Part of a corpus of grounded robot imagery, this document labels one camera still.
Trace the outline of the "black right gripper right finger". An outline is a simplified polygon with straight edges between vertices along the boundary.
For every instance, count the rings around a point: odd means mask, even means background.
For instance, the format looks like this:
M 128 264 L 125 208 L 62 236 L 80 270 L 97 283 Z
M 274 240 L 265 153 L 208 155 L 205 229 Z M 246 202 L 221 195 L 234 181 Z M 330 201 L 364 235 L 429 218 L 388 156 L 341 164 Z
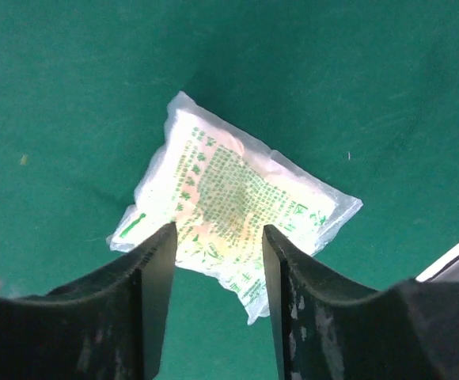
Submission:
M 459 379 L 459 282 L 377 291 L 272 225 L 262 244 L 279 378 Z

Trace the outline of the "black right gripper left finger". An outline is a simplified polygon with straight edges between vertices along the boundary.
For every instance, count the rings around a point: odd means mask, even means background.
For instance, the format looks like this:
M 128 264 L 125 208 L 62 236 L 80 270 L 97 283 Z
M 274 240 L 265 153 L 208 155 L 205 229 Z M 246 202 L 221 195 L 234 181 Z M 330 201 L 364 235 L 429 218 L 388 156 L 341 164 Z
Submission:
M 0 297 L 0 379 L 155 378 L 176 248 L 170 222 L 45 295 Z

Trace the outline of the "green gauze packet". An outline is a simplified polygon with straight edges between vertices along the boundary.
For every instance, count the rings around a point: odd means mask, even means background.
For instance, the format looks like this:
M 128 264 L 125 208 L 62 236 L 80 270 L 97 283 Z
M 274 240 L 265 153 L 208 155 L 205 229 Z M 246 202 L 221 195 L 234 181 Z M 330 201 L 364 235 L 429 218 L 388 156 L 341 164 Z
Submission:
M 108 237 L 109 248 L 128 253 L 174 222 L 176 265 L 234 292 L 249 323 L 267 317 L 263 228 L 275 226 L 314 255 L 362 201 L 307 173 L 186 93 L 169 102 L 164 130 L 165 142 Z

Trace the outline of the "dark green surgical drape cloth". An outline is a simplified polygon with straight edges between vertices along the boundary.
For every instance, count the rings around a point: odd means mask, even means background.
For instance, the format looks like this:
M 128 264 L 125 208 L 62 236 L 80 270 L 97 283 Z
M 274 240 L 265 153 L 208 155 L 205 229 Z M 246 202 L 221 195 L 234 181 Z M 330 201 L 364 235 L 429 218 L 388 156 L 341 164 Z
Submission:
M 459 1 L 0 1 L 0 293 L 99 268 L 180 91 L 361 210 L 385 288 L 459 242 Z

